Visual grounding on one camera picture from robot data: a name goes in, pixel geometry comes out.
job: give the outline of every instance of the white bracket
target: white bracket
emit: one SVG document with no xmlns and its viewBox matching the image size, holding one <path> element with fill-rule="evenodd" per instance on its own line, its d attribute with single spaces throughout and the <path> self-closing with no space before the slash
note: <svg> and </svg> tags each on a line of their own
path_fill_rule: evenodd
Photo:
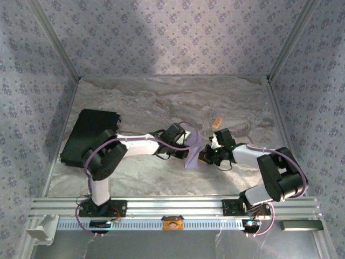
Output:
<svg viewBox="0 0 345 259">
<path fill-rule="evenodd" d="M 36 245 L 50 246 L 55 237 L 59 222 L 59 215 L 44 215 L 41 223 L 34 229 L 27 229 L 26 232 L 35 239 Z"/>
</svg>

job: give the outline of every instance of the black case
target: black case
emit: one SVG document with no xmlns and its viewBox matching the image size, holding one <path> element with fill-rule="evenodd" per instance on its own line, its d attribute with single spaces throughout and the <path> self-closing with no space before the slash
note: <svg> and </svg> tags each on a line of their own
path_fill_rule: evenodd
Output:
<svg viewBox="0 0 345 259">
<path fill-rule="evenodd" d="M 103 131 L 113 130 L 116 133 L 120 121 L 121 117 L 116 112 L 82 110 L 60 154 L 61 162 L 67 166 L 83 168 L 81 153 Z"/>
</svg>

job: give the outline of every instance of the enclosure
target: enclosure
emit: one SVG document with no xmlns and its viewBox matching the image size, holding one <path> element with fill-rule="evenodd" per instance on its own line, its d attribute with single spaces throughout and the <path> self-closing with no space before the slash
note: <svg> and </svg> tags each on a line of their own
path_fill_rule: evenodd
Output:
<svg viewBox="0 0 345 259">
<path fill-rule="evenodd" d="M 216 242 L 218 231 L 198 238 L 185 231 L 167 241 L 179 253 L 157 248 L 147 258 L 345 258 L 343 1 L 3 0 L 0 7 L 1 258 L 30 258 L 23 253 L 34 199 L 87 194 L 82 169 L 60 161 L 85 108 L 119 113 L 124 135 L 189 121 L 206 143 L 221 117 L 236 142 L 249 135 L 261 148 L 286 146 L 326 223 L 318 233 L 287 233 L 275 224 L 269 236 L 256 238 L 225 231 Z M 193 199 L 238 195 L 261 182 L 258 169 L 241 164 L 227 172 L 185 170 L 178 159 L 139 155 L 119 164 L 109 190 Z M 62 251 L 64 258 L 95 258 L 111 246 L 112 237 L 102 243 L 81 236 L 74 254 L 69 244 L 81 233 L 58 230 L 55 244 L 32 258 Z M 161 235 L 129 231 L 115 249 L 123 258 L 146 258 L 127 244 L 144 249 L 147 239 L 161 247 Z M 290 249 L 280 250 L 282 240 Z"/>
</svg>

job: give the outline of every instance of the marble table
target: marble table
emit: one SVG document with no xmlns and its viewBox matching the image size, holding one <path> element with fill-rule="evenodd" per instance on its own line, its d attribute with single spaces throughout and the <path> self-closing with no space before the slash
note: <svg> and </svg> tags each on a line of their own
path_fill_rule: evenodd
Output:
<svg viewBox="0 0 345 259">
<path fill-rule="evenodd" d="M 120 133 L 141 135 L 167 129 L 172 123 L 189 121 L 205 143 L 215 131 L 212 123 L 223 118 L 219 129 L 231 127 L 247 133 L 256 146 L 280 146 L 264 86 L 237 77 L 154 77 L 81 80 L 60 147 L 66 141 L 82 109 L 118 112 Z M 248 142 L 234 132 L 237 142 Z M 215 166 L 184 169 L 176 158 L 163 161 L 138 155 L 121 161 L 111 175 L 111 196 L 238 194 L 261 181 L 257 169 L 233 165 L 219 171 Z M 63 165 L 59 159 L 52 172 L 48 197 L 87 194 L 81 168 Z"/>
</svg>

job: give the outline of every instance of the floor-patterned wall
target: floor-patterned wall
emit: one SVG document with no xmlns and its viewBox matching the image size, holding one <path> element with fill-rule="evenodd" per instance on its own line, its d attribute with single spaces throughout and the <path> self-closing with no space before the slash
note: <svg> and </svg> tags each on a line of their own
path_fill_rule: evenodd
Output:
<svg viewBox="0 0 345 259">
<path fill-rule="evenodd" d="M 303 0 L 39 0 L 80 77 L 266 75 Z"/>
<path fill-rule="evenodd" d="M 339 258 L 345 258 L 345 3 L 322 1 L 274 92 Z"/>
<path fill-rule="evenodd" d="M 15 258 L 75 83 L 24 1 L 0 4 L 0 258 Z"/>
</svg>

